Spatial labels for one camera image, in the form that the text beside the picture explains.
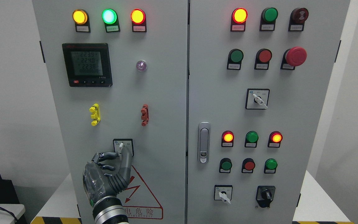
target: yellow indicator light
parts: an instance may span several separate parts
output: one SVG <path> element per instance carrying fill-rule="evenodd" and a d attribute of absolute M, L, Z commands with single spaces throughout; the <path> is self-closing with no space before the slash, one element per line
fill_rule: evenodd
<path fill-rule="evenodd" d="M 282 136 L 280 134 L 275 134 L 273 137 L 272 137 L 272 141 L 273 142 L 281 142 L 282 140 Z"/>
<path fill-rule="evenodd" d="M 134 9 L 131 12 L 131 20 L 134 24 L 142 24 L 146 19 L 146 14 L 141 9 Z"/>
<path fill-rule="evenodd" d="M 223 137 L 223 140 L 225 140 L 225 142 L 231 142 L 233 140 L 234 136 L 230 133 L 225 134 L 225 136 Z"/>
<path fill-rule="evenodd" d="M 233 21 L 238 24 L 242 24 L 247 20 L 248 13 L 244 8 L 236 8 L 233 12 Z"/>
<path fill-rule="evenodd" d="M 88 21 L 88 14 L 82 9 L 76 9 L 73 12 L 73 20 L 76 24 L 85 24 Z"/>

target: white switch handle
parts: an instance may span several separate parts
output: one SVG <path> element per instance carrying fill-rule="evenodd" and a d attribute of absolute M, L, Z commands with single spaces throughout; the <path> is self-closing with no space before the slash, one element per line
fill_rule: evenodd
<path fill-rule="evenodd" d="M 264 103 L 264 101 L 262 100 L 262 98 L 260 98 L 259 96 L 257 96 L 256 94 L 252 94 L 254 97 L 254 100 L 256 103 L 258 103 L 260 106 L 263 106 L 265 109 L 267 109 L 267 105 Z"/>
<path fill-rule="evenodd" d="M 227 197 L 225 193 L 219 192 L 219 197 L 224 203 L 231 204 L 230 199 Z"/>

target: yellow terminal connector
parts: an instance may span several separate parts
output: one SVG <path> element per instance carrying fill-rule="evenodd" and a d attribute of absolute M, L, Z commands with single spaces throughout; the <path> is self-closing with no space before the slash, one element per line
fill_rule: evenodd
<path fill-rule="evenodd" d="M 91 122 L 92 126 L 96 126 L 100 122 L 100 111 L 99 111 L 99 104 L 94 104 L 89 108 L 89 112 L 91 112 Z"/>

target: push button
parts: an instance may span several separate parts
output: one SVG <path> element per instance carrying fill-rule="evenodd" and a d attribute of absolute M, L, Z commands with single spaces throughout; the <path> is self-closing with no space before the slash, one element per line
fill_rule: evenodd
<path fill-rule="evenodd" d="M 219 163 L 219 173 L 230 173 L 232 167 L 232 161 L 229 158 L 223 158 Z"/>
<path fill-rule="evenodd" d="M 251 158 L 244 159 L 243 165 L 241 167 L 242 173 L 253 173 L 253 170 L 255 169 L 255 162 Z"/>

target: robotic hand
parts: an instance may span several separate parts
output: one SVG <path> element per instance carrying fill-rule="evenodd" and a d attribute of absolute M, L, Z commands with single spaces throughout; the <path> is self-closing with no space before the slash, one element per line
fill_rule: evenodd
<path fill-rule="evenodd" d="M 96 224 L 129 224 L 121 201 L 116 196 L 128 187 L 132 150 L 123 147 L 121 153 L 121 167 L 115 175 L 102 172 L 102 169 L 114 171 L 115 167 L 99 162 L 115 159 L 119 156 L 118 153 L 96 153 L 91 162 L 85 165 L 84 189 L 89 203 L 94 208 L 93 216 Z"/>

